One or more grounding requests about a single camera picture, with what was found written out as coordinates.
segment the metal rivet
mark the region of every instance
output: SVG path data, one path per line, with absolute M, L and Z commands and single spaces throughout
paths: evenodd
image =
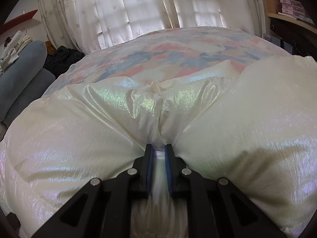
M 182 169 L 182 174 L 187 176 L 191 174 L 191 170 L 189 168 L 184 168 Z
M 98 178 L 91 179 L 91 181 L 90 181 L 90 184 L 93 186 L 96 186 L 99 183 L 100 183 L 100 180 Z
M 135 169 L 135 168 L 130 168 L 128 170 L 128 174 L 131 175 L 131 176 L 135 175 L 136 173 L 137 173 L 137 169 Z
M 229 182 L 226 178 L 220 178 L 218 181 L 221 185 L 227 185 Z

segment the sheer curtain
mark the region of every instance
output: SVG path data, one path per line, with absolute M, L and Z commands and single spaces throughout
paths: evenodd
M 41 3 L 43 8 L 47 1 Z M 55 0 L 50 1 L 56 8 Z M 63 5 L 58 6 L 62 20 L 54 24 L 50 19 L 47 29 L 54 36 L 52 30 L 62 25 L 63 33 L 56 32 L 65 39 L 63 42 L 86 54 L 166 28 L 216 26 L 261 35 L 262 0 L 56 1 Z

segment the pink and blue patterned sheet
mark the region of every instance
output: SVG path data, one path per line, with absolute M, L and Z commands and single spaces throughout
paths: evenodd
M 243 31 L 218 27 L 174 28 L 145 34 L 85 56 L 73 64 L 45 92 L 51 94 L 69 84 L 96 83 L 127 76 L 150 84 L 182 77 L 222 61 L 242 72 L 246 66 L 285 50 Z

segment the blue gripper pad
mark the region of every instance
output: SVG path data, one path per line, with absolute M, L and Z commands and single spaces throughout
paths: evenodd
M 172 169 L 170 164 L 170 158 L 168 157 L 167 146 L 165 146 L 165 168 L 166 168 L 166 177 L 167 177 L 167 186 L 170 195 L 172 196 L 173 191 L 173 178 L 172 178 Z
M 150 194 L 150 190 L 151 190 L 152 169 L 153 169 L 153 146 L 151 146 L 149 164 L 147 166 L 147 174 L 146 174 L 146 193 L 147 193 L 147 195 Z

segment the wall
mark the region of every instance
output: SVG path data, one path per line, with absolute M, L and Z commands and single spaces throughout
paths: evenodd
M 20 16 L 23 14 L 23 11 L 29 12 L 38 9 L 37 1 L 38 0 L 20 0 L 8 16 L 6 22 Z M 22 36 L 25 36 L 25 33 L 27 32 L 27 34 L 34 39 L 42 41 L 48 40 L 46 37 L 46 31 L 42 24 L 40 12 L 37 12 L 33 19 L 23 22 L 0 35 L 0 55 L 4 51 L 4 42 L 7 37 L 13 36 L 18 30 L 22 32 Z

